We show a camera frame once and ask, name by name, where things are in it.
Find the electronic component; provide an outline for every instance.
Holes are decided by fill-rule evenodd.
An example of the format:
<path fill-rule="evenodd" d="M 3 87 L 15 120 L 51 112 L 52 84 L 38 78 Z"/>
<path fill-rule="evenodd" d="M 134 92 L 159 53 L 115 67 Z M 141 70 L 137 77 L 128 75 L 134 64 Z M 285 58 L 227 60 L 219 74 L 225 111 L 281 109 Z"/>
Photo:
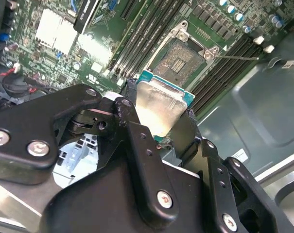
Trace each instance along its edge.
<path fill-rule="evenodd" d="M 242 21 L 243 20 L 243 14 L 242 13 L 236 13 L 234 15 L 235 21 Z"/>
<path fill-rule="evenodd" d="M 110 11 L 113 11 L 114 7 L 116 6 L 116 4 L 118 3 L 118 0 L 110 0 L 110 3 L 108 5 L 108 9 Z"/>
<path fill-rule="evenodd" d="M 50 9 L 45 9 L 35 37 L 40 44 L 68 55 L 76 35 L 72 23 Z"/>
<path fill-rule="evenodd" d="M 243 26 L 243 32 L 244 33 L 250 33 L 251 32 L 251 28 L 249 26 L 247 26 L 247 25 L 244 25 Z"/>
<path fill-rule="evenodd" d="M 279 20 L 276 24 L 274 24 L 274 26 L 275 26 L 276 28 L 281 28 L 281 27 L 284 26 L 284 23 L 283 23 L 282 20 Z"/>
<path fill-rule="evenodd" d="M 277 23 L 279 21 L 279 18 L 276 15 L 270 15 L 269 21 L 273 24 Z"/>
<path fill-rule="evenodd" d="M 67 77 L 65 76 L 65 75 L 63 75 L 63 74 L 60 74 L 59 76 L 58 76 L 58 79 L 57 79 L 60 83 L 65 83 L 66 82 L 66 80 L 67 80 Z"/>
<path fill-rule="evenodd" d="M 268 45 L 267 47 L 265 47 L 263 49 L 263 51 L 265 51 L 266 53 L 272 53 L 272 51 L 275 49 L 275 47 L 273 45 Z"/>
<path fill-rule="evenodd" d="M 231 14 L 231 13 L 235 12 L 235 6 L 233 6 L 233 5 L 228 5 L 228 6 L 226 7 L 225 11 L 226 11 L 227 13 Z"/>
<path fill-rule="evenodd" d="M 224 6 L 224 5 L 226 5 L 226 0 L 218 0 L 218 4 L 220 6 Z"/>
<path fill-rule="evenodd" d="M 74 23 L 73 28 L 80 34 L 83 34 L 96 10 L 99 8 L 101 0 L 87 0 L 83 1 L 78 17 Z"/>
<path fill-rule="evenodd" d="M 203 12 L 203 8 L 200 5 L 197 5 L 192 13 L 195 16 L 199 17 L 202 12 Z"/>
<path fill-rule="evenodd" d="M 153 73 L 182 86 L 204 62 L 202 56 L 177 40 L 154 68 Z"/>
<path fill-rule="evenodd" d="M 194 99 L 193 94 L 146 70 L 136 85 L 137 115 L 153 136 L 166 136 Z"/>
<path fill-rule="evenodd" d="M 199 16 L 200 20 L 202 20 L 203 22 L 205 22 L 207 17 L 208 17 L 208 13 L 206 11 L 203 11 Z"/>
<path fill-rule="evenodd" d="M 74 62 L 72 67 L 75 69 L 75 70 L 80 70 L 81 69 L 81 63 L 80 62 Z"/>
<path fill-rule="evenodd" d="M 253 42 L 254 42 L 255 44 L 257 44 L 257 45 L 261 45 L 261 44 L 263 43 L 263 41 L 264 41 L 264 37 L 263 37 L 263 36 L 258 36 L 257 38 L 255 38 L 255 39 L 253 40 Z"/>

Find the dimm slot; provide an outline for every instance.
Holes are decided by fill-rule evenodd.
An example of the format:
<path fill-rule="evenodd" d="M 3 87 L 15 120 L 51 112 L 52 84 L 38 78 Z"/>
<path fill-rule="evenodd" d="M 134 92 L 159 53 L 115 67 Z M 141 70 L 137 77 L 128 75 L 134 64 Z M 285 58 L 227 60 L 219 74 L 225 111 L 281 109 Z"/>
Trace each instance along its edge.
<path fill-rule="evenodd" d="M 152 48 L 158 42 L 158 40 L 163 36 L 164 32 L 167 30 L 167 26 L 178 12 L 184 0 L 175 0 L 173 5 L 168 9 L 168 11 L 164 14 L 163 19 L 158 24 L 156 30 L 152 33 L 152 37 L 147 40 L 143 46 L 143 50 L 137 55 L 135 59 L 133 59 L 133 63 L 128 66 L 126 77 L 131 77 L 137 72 L 147 55 L 152 51 Z"/>
<path fill-rule="evenodd" d="M 157 9 L 158 6 L 164 4 L 163 1 L 155 0 L 154 2 L 154 9 Z M 121 67 L 124 66 L 124 62 L 128 59 L 128 57 L 131 55 L 132 51 L 137 47 L 137 42 L 139 40 L 139 37 L 141 36 L 142 31 L 144 31 L 154 15 L 156 14 L 156 11 L 147 11 L 140 23 L 137 26 L 137 30 L 131 35 L 130 39 L 126 42 L 126 45 L 124 49 L 122 50 L 120 56 L 113 64 L 113 68 L 115 70 L 121 69 Z"/>
<path fill-rule="evenodd" d="M 242 36 L 228 56 L 253 57 L 262 54 L 262 49 L 255 45 L 248 36 Z M 247 68 L 252 61 L 222 59 L 192 91 L 197 97 L 191 107 L 196 115 L 206 108 L 220 93 Z"/>
<path fill-rule="evenodd" d="M 146 27 L 139 35 L 139 38 L 133 50 L 130 52 L 130 56 L 128 56 L 128 58 L 123 62 L 121 66 L 121 74 L 123 74 L 124 71 L 127 70 L 128 65 L 133 62 L 135 57 L 138 56 L 138 54 L 144 48 L 144 44 L 149 39 L 149 36 L 152 35 L 152 33 L 156 30 L 156 27 L 158 26 L 160 21 L 163 19 L 164 14 L 169 10 L 169 6 L 171 5 L 171 2 L 173 2 L 173 0 L 165 0 L 160 4 L 159 8 L 156 8 L 156 11 L 154 11 L 154 15 L 150 18 L 149 23 L 146 24 Z"/>

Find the blue capacitor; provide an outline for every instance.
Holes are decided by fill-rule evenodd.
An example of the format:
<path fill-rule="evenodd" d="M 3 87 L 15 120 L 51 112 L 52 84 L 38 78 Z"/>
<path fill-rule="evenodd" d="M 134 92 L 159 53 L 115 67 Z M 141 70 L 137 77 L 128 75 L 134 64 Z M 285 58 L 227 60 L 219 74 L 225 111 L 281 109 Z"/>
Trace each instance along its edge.
<path fill-rule="evenodd" d="M 0 41 L 7 41 L 10 38 L 10 36 L 6 33 L 0 34 Z"/>
<path fill-rule="evenodd" d="M 231 14 L 231 13 L 235 12 L 235 6 L 228 5 L 225 10 L 227 11 L 227 13 Z"/>
<path fill-rule="evenodd" d="M 243 31 L 244 31 L 244 33 L 250 33 L 251 28 L 249 26 L 247 26 L 247 25 L 244 25 L 243 26 Z"/>

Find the sticker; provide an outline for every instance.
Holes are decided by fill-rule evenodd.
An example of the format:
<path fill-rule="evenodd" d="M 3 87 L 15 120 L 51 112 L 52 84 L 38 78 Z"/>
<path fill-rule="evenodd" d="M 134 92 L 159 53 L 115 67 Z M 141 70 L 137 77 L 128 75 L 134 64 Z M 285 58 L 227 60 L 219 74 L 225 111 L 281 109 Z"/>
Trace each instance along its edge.
<path fill-rule="evenodd" d="M 232 157 L 238 159 L 241 163 L 245 162 L 248 159 L 248 156 L 245 153 L 244 149 L 240 149 L 238 152 L 232 155 Z"/>

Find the chipset heatsink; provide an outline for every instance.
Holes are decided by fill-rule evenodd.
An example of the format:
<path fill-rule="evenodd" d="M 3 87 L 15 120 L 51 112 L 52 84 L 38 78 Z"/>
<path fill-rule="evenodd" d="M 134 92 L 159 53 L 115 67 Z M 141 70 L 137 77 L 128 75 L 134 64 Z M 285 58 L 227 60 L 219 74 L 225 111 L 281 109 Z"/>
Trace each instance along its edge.
<path fill-rule="evenodd" d="M 43 11 L 35 35 L 42 45 L 68 55 L 76 36 L 72 23 L 50 9 Z"/>

